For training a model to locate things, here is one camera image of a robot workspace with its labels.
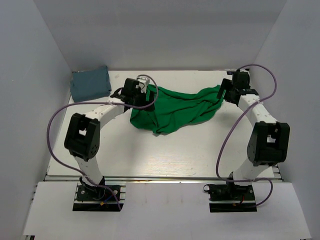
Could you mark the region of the green t shirt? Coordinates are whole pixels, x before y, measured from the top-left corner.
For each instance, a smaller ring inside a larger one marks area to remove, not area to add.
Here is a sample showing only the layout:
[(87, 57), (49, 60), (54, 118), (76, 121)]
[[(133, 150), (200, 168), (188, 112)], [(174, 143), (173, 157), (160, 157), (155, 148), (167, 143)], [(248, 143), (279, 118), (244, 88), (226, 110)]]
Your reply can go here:
[(201, 89), (197, 93), (182, 93), (158, 87), (153, 111), (133, 109), (130, 123), (137, 129), (155, 135), (168, 135), (182, 127), (197, 125), (212, 119), (221, 108), (220, 85)]

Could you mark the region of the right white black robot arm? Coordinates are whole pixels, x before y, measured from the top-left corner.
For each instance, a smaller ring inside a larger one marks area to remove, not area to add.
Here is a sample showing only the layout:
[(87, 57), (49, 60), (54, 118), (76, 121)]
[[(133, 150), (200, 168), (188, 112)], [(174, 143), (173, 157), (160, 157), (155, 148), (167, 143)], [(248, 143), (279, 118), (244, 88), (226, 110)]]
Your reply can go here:
[(240, 123), (247, 118), (252, 126), (247, 148), (246, 159), (241, 166), (233, 171), (226, 182), (231, 182), (225, 188), (226, 195), (236, 200), (244, 193), (244, 187), (258, 180), (266, 169), (283, 163), (287, 158), (290, 126), (279, 122), (266, 109), (258, 92), (251, 88), (250, 75), (247, 71), (231, 71), (231, 79), (223, 79), (218, 91), (218, 99), (236, 105), (242, 114), (236, 120), (222, 143), (225, 148), (227, 141)]

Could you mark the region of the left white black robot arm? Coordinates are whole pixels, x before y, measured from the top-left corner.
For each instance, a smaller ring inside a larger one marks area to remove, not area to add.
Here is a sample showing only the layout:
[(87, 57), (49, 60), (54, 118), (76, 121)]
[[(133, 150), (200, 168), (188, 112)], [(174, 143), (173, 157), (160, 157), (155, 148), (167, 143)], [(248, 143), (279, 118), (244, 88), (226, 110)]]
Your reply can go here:
[(146, 75), (127, 78), (124, 86), (109, 96), (107, 102), (85, 114), (72, 115), (64, 140), (64, 147), (76, 160), (82, 174), (81, 183), (89, 187), (88, 193), (99, 200), (105, 196), (105, 179), (97, 161), (100, 148), (101, 129), (117, 116), (129, 109), (151, 112), (155, 110), (155, 102), (159, 90), (148, 91), (150, 82), (154, 80)]

